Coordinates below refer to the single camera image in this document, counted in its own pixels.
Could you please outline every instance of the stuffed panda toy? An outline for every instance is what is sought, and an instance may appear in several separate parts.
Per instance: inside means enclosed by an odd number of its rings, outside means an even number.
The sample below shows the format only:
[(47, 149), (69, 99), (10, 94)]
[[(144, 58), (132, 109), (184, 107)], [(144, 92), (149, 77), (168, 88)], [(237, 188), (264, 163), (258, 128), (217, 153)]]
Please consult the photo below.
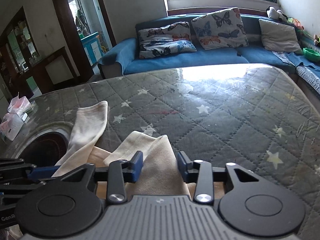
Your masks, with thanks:
[(268, 17), (273, 20), (280, 21), (280, 22), (288, 21), (288, 17), (281, 10), (276, 11), (276, 9), (271, 6), (267, 9), (267, 14), (268, 14)]

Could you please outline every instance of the cushion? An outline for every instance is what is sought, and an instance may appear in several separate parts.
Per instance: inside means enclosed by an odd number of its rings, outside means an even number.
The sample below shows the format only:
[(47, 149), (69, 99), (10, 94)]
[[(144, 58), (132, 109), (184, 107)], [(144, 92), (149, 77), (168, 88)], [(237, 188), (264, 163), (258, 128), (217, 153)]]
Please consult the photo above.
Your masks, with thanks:
[(243, 48), (236, 48), (236, 50), (243, 56), (249, 63), (264, 63), (271, 66), (281, 68), (285, 72), (294, 74), (296, 72), (295, 66), (282, 62), (271, 51), (264, 49), (262, 46), (252, 45)]
[(266, 50), (302, 55), (294, 27), (262, 19), (259, 19), (259, 23), (261, 41)]
[(158, 69), (205, 66), (218, 64), (249, 63), (244, 57), (238, 56), (233, 48), (204, 50), (200, 45), (197, 52), (172, 54), (165, 57), (137, 59), (123, 69), (123, 74), (140, 73)]
[(139, 58), (161, 57), (173, 53), (194, 52), (188, 22), (176, 22), (160, 28), (138, 31)]
[(192, 26), (204, 49), (248, 46), (239, 8), (230, 8), (194, 18)]

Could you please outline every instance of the metal screw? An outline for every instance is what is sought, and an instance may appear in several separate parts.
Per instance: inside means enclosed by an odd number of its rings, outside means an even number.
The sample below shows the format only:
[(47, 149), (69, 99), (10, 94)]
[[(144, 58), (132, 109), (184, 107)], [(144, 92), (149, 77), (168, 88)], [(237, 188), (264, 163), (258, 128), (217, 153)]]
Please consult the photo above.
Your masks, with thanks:
[(111, 194), (109, 200), (113, 202), (121, 202), (124, 200), (124, 196), (121, 194)]
[(202, 203), (207, 203), (212, 200), (212, 197), (208, 194), (199, 194), (196, 196), (196, 200)]

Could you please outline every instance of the beige cloth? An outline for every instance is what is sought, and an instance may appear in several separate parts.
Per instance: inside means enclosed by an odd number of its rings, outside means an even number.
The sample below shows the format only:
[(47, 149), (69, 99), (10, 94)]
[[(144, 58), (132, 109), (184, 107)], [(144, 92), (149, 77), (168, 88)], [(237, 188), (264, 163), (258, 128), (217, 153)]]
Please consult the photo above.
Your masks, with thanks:
[(88, 160), (92, 148), (103, 134), (108, 119), (108, 102), (79, 108), (76, 114), (66, 154), (56, 163), (61, 167), (53, 176), (63, 175)]
[[(189, 195), (166, 135), (153, 138), (133, 131), (113, 153), (94, 146), (106, 128), (107, 110), (106, 101), (78, 109), (67, 153), (57, 162), (61, 167), (54, 176), (63, 175), (87, 162), (104, 167), (116, 160), (130, 160), (140, 150), (143, 152), (143, 168), (137, 183), (126, 184), (128, 198), (133, 194)], [(99, 183), (97, 195), (106, 197), (106, 183)]]

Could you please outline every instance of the blue sofa cover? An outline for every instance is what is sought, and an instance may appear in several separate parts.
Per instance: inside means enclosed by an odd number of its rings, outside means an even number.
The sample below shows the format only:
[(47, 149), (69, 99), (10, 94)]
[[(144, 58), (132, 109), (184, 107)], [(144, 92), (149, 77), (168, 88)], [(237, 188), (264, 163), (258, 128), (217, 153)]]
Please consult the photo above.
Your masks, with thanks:
[[(136, 32), (146, 28), (159, 28), (179, 21), (191, 22), (193, 18), (200, 15), (203, 14), (172, 16), (139, 23), (136, 25)], [(118, 45), (108, 51), (101, 58), (100, 64), (103, 68), (104, 66), (118, 62), (121, 65), (123, 75), (165, 68), (239, 63), (265, 63), (279, 67), (287, 73), (295, 73), (295, 66), (283, 63), (271, 51), (265, 50), (261, 43), (259, 19), (270, 19), (252, 15), (241, 15), (241, 18), (249, 40), (248, 47), (204, 50), (196, 39), (195, 31), (190, 24), (192, 42), (196, 47), (197, 52), (172, 54), (165, 57), (150, 59), (139, 59), (138, 40), (137, 38), (129, 38), (121, 41)]]

